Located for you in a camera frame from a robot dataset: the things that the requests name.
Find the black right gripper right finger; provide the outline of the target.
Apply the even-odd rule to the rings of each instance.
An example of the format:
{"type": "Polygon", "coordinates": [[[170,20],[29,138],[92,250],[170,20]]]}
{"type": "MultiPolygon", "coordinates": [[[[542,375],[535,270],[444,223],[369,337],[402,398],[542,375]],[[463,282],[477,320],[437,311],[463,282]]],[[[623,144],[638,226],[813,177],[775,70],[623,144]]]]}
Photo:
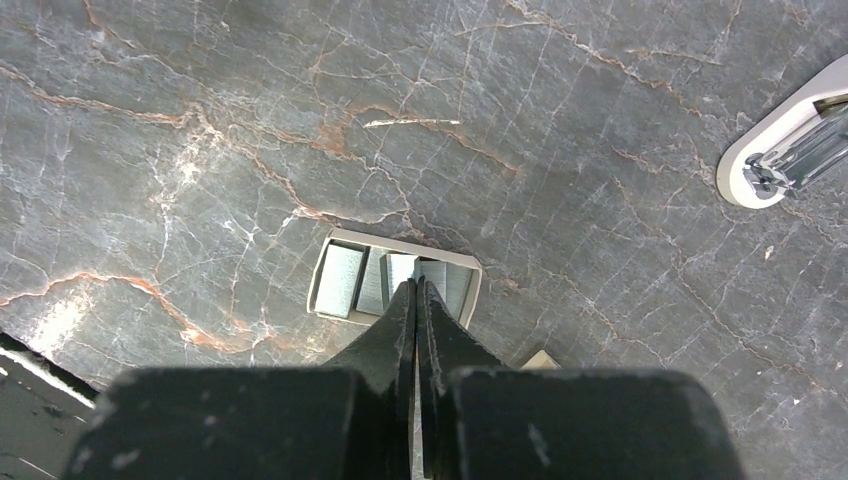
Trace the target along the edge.
{"type": "Polygon", "coordinates": [[[513,369],[417,283],[429,479],[741,479],[712,396],[657,368],[513,369]]]}

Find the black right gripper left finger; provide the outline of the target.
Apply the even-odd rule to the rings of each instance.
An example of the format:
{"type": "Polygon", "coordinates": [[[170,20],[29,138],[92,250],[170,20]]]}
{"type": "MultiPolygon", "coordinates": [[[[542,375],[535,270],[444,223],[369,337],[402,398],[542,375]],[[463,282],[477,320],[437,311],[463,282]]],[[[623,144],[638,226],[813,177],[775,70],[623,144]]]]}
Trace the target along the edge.
{"type": "Polygon", "coordinates": [[[416,284],[319,366],[144,368],[98,397],[66,479],[407,479],[416,284]]]}

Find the staple tray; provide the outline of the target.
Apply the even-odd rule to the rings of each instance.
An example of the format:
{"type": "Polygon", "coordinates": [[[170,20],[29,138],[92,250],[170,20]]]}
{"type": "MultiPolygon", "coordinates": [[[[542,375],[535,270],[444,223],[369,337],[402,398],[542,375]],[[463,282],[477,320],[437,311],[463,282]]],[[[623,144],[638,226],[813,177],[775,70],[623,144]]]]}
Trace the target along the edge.
{"type": "Polygon", "coordinates": [[[449,313],[467,327],[479,297],[482,265],[465,254],[333,228],[313,270],[307,311],[370,326],[407,278],[424,275],[449,313]]]}

